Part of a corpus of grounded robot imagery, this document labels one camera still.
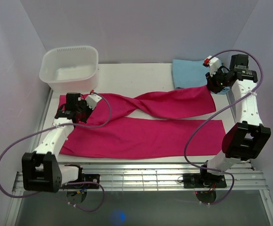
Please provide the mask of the pink trousers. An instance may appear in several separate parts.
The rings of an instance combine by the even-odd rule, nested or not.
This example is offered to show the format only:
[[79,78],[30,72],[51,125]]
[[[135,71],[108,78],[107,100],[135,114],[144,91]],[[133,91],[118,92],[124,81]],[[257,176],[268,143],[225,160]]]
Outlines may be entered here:
[[61,154],[86,158],[149,159],[215,155],[225,135],[223,122],[197,117],[216,111],[205,86],[149,92],[131,98],[104,94],[86,123],[76,127]]

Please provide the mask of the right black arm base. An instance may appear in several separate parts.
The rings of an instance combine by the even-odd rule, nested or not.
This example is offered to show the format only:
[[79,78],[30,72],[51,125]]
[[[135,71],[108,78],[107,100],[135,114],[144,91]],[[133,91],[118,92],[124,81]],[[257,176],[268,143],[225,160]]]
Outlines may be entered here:
[[226,188],[224,176],[210,175],[203,176],[199,173],[184,173],[178,177],[178,183],[182,183],[184,188]]

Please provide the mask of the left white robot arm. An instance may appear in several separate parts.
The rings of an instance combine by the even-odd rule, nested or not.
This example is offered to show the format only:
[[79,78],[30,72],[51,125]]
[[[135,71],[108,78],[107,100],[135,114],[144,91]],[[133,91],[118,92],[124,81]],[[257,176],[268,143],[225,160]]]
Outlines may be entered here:
[[101,99],[94,93],[85,99],[82,99],[80,93],[66,94],[66,102],[58,108],[54,117],[53,129],[33,152],[25,153],[22,157],[25,190],[56,193],[67,183],[75,188],[85,184],[85,176],[80,166],[60,166],[57,157],[75,124],[86,123]]

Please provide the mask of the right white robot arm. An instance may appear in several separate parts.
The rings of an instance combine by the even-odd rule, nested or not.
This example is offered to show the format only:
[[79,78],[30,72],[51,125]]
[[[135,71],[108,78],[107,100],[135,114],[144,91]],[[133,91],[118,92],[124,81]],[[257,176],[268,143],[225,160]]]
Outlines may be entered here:
[[231,166],[242,161],[255,159],[270,138],[271,130],[260,119],[256,93],[258,77],[256,71],[248,68],[248,56],[236,54],[231,57],[229,68],[223,72],[217,57],[208,56],[203,65],[209,68],[206,74],[207,87],[219,93],[229,87],[235,100],[236,124],[223,137],[221,151],[206,161],[198,175],[204,187],[221,181],[221,176]]

